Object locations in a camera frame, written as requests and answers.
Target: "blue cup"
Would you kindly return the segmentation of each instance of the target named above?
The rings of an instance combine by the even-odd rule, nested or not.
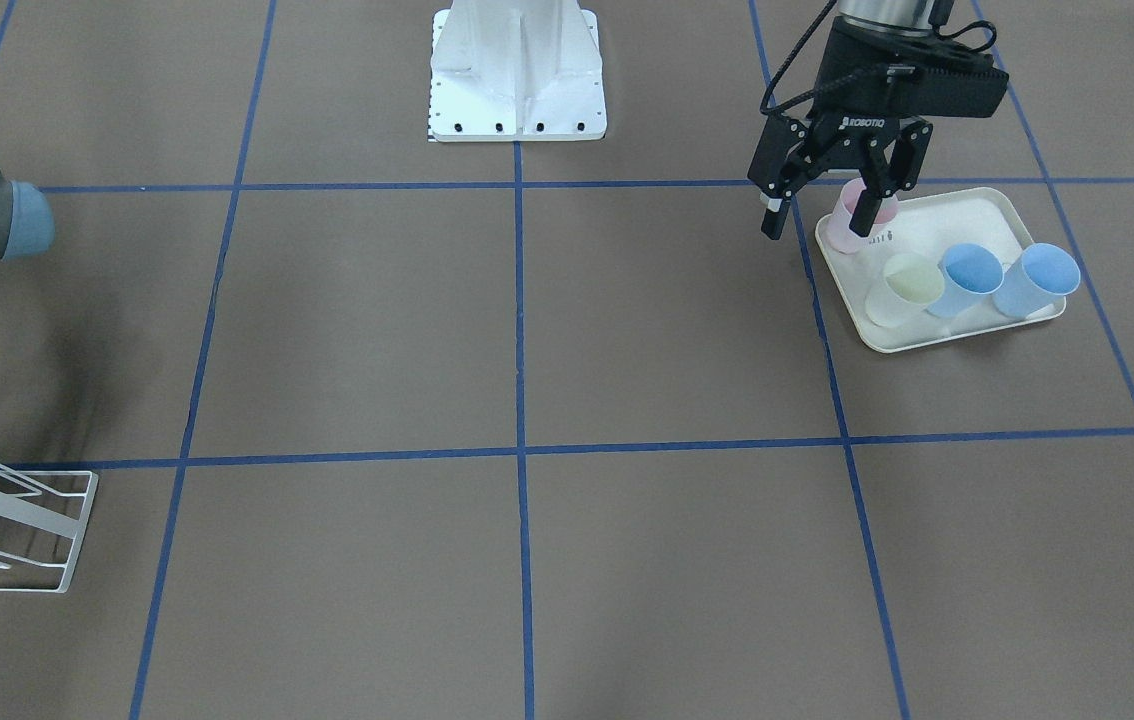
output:
[[[1078,289],[1083,274],[1069,252],[1035,242],[1007,269],[1002,287],[993,293],[993,305],[1004,315],[1029,317]]]
[[[945,293],[926,307],[937,317],[954,317],[1002,287],[1002,263],[984,247],[964,242],[941,259]]]

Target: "plastic cup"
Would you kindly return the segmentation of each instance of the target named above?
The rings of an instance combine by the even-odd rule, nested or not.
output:
[[[869,287],[865,315],[875,325],[899,328],[939,300],[945,276],[934,261],[916,252],[891,255],[882,273]]]
[[[1007,269],[1002,287],[993,293],[993,305],[1004,315],[1029,317],[1078,289],[1083,274],[1069,252],[1035,242]]]
[[[939,268],[945,276],[945,293],[926,307],[937,317],[956,317],[1002,287],[1002,263],[974,242],[951,246]]]
[[[865,181],[863,178],[856,178],[854,181],[845,184],[843,192],[838,193],[838,202],[833,206],[833,217],[829,218],[829,223],[826,226],[829,247],[846,255],[869,247],[869,242],[879,232],[882,232],[887,228],[887,223],[890,223],[896,219],[896,214],[900,213],[900,201],[892,195],[883,200],[882,207],[878,209],[878,215],[874,217],[874,227],[870,229],[869,237],[860,237],[858,234],[852,232],[850,214],[855,213],[860,194],[864,189]]]

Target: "plastic tray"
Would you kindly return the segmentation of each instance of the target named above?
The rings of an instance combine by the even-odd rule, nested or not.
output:
[[[1012,201],[992,187],[905,200],[900,203],[900,213],[887,229],[875,236],[866,249],[854,255],[843,255],[827,245],[828,223],[829,215],[826,215],[815,225],[816,245],[843,296],[843,304],[856,324],[860,340],[873,350],[913,350],[915,347],[1042,323],[1060,316],[1065,311],[1061,297],[1029,317],[1014,319],[998,313],[993,300],[985,297],[957,317],[941,319],[920,313],[899,328],[875,325],[865,315],[870,283],[881,272],[887,259],[897,252],[919,252],[939,263],[948,247],[960,242],[974,242],[997,255],[1002,268],[1010,268],[1019,253],[1033,245],[1034,238],[1029,236],[1029,229],[1021,222]]]

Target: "white wire rack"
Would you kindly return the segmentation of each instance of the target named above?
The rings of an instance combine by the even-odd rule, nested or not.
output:
[[[52,488],[69,484],[74,491]],[[10,552],[0,550],[0,592],[54,592],[64,593],[73,579],[74,566],[78,562],[82,550],[83,534],[87,530],[87,518],[91,515],[92,500],[96,495],[96,473],[91,471],[14,471],[0,463],[0,518],[26,525],[32,533],[49,533],[56,540],[54,547],[60,547],[61,537],[68,539],[68,556],[50,557],[33,556],[32,552]],[[73,515],[57,513],[45,507],[51,500],[64,501],[68,506],[77,506]],[[51,573],[56,579],[51,587],[23,587],[10,583],[10,570],[20,568],[37,568]]]

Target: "pink cup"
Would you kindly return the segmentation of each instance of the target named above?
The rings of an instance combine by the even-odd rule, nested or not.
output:
[[[850,255],[869,247],[869,242],[887,229],[887,223],[890,223],[896,219],[896,214],[900,213],[900,201],[892,195],[883,200],[882,206],[878,209],[874,227],[870,229],[869,237],[860,237],[858,234],[852,232],[850,214],[855,213],[856,202],[860,201],[860,194],[864,189],[865,181],[861,178],[845,184],[843,192],[838,195],[838,202],[833,206],[833,217],[829,218],[829,223],[824,228],[829,247],[843,252],[843,254]]]

